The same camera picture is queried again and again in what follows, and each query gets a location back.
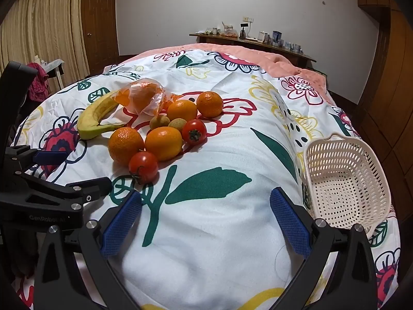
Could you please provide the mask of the beige curtain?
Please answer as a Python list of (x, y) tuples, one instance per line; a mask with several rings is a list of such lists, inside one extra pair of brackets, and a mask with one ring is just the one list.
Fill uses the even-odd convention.
[(83, 37), (81, 0), (16, 0), (1, 23), (1, 68), (64, 61), (64, 87), (90, 75)]

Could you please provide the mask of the mandarin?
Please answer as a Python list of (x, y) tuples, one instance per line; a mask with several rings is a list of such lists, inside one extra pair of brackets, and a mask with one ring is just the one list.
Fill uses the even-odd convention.
[(202, 92), (196, 104), (198, 111), (205, 118), (215, 118), (223, 112), (223, 99), (216, 92)]

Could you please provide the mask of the yellow banana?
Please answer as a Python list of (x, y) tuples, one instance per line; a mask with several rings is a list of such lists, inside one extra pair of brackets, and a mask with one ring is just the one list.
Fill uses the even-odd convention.
[(91, 140), (103, 133), (125, 126), (125, 123), (100, 124), (108, 113), (118, 107), (118, 103), (113, 99), (115, 93), (116, 91), (112, 91), (98, 98), (80, 114), (77, 129), (81, 139)]

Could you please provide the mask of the pink quilt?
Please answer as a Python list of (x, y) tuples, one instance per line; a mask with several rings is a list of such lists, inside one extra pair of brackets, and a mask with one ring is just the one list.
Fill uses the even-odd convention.
[(334, 100), (328, 93), (325, 76), (322, 76), (320, 73), (309, 69), (294, 66), (287, 58), (283, 57), (282, 55), (244, 48), (238, 45), (193, 43), (166, 48), (157, 48), (153, 50), (147, 50), (136, 56), (132, 56), (129, 59), (126, 59), (124, 63), (151, 55), (163, 55), (170, 52), (193, 49), (220, 52), (229, 54), (239, 59), (243, 59), (248, 63), (254, 63), (255, 65), (260, 66), (273, 78), (298, 76), (308, 81), (310, 83), (310, 86), (312, 86), (315, 91), (317, 91), (320, 96), (327, 101), (327, 103), (329, 103), (330, 105), (335, 105)]

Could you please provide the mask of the left green longan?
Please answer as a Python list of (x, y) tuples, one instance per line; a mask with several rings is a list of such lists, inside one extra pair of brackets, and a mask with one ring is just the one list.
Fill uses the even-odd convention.
[(167, 127), (170, 123), (170, 119), (166, 115), (156, 115), (150, 120), (150, 129), (156, 129), (159, 127)]

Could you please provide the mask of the green longan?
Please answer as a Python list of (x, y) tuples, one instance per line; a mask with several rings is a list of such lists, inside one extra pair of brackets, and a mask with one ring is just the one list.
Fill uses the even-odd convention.
[(175, 119), (170, 121), (168, 126), (182, 132), (182, 130), (183, 130), (184, 126), (186, 125), (186, 123), (187, 123), (187, 121), (183, 118), (175, 118)]
[(166, 115), (156, 115), (150, 120), (150, 129), (156, 129), (159, 127), (167, 127), (170, 123), (170, 119)]

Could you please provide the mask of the red tomato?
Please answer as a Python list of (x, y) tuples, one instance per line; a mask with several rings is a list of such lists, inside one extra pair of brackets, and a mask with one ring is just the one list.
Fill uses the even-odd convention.
[(151, 183), (158, 174), (157, 158), (147, 151), (138, 152), (129, 162), (129, 172), (138, 184)]
[(207, 138), (207, 128), (205, 124), (198, 119), (190, 120), (184, 125), (181, 134), (183, 140), (190, 145), (203, 143)]

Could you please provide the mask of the brown wooden door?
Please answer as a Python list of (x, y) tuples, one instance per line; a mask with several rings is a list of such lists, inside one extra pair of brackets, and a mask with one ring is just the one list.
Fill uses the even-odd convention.
[(118, 61), (115, 0), (81, 0), (83, 37), (90, 75)]

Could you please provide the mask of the plastic bag of oranges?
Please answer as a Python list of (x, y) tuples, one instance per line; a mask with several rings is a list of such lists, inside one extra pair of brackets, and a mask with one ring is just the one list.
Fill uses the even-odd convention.
[(115, 91), (111, 98), (134, 115), (157, 116), (179, 99), (153, 79), (140, 79)]

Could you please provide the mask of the wooden sideboard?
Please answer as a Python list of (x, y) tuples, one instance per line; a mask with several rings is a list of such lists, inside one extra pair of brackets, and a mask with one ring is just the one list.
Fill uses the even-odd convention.
[(283, 55), (291, 63), (300, 68), (306, 68), (309, 65), (316, 63), (316, 60), (310, 56), (288, 51), (287, 49), (279, 48), (272, 45), (267, 45), (257, 41), (250, 41), (246, 39), (239, 39), (229, 36), (221, 35), (208, 35), (208, 34), (189, 34), (197, 38), (198, 43), (210, 43), (218, 45), (238, 45), (252, 50), (260, 50), (263, 52), (271, 52), (279, 55)]

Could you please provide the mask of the right green longan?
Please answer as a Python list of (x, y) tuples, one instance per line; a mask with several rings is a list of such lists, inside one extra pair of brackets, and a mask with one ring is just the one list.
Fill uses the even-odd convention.
[(183, 130), (184, 126), (186, 125), (186, 123), (187, 123), (187, 121), (183, 118), (175, 118), (175, 119), (170, 121), (168, 126), (182, 132), (182, 130)]

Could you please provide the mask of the white folding table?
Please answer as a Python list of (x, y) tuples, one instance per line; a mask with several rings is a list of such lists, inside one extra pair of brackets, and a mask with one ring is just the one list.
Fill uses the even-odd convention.
[(62, 90), (64, 83), (62, 81), (62, 75), (64, 74), (63, 64), (64, 61), (60, 58), (53, 60), (52, 62), (43, 61), (39, 56), (34, 56), (34, 62), (42, 66), (44, 71), (50, 78), (57, 79), (57, 89)]

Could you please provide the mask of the wooden wardrobe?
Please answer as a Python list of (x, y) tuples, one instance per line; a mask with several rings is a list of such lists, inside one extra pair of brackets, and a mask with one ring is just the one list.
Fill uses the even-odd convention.
[(412, 217), (412, 26), (394, 0), (358, 0), (379, 24), (356, 126), (379, 158), (400, 222)]

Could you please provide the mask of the smooth orange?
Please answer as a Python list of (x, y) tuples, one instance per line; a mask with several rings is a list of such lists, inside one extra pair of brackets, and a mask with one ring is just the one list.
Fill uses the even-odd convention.
[(166, 110), (166, 116), (170, 120), (175, 120), (178, 118), (186, 121), (194, 120), (197, 117), (197, 106), (190, 100), (178, 100), (168, 107)]
[(181, 132), (173, 127), (155, 128), (146, 135), (146, 150), (154, 154), (160, 162), (175, 158), (181, 152), (182, 146)]

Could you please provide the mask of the cream plastic basket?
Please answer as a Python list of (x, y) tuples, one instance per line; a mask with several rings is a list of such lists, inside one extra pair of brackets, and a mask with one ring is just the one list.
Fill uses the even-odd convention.
[(313, 216), (336, 228), (360, 224), (371, 238), (391, 208), (390, 188), (372, 148), (333, 133), (309, 142), (303, 160)]

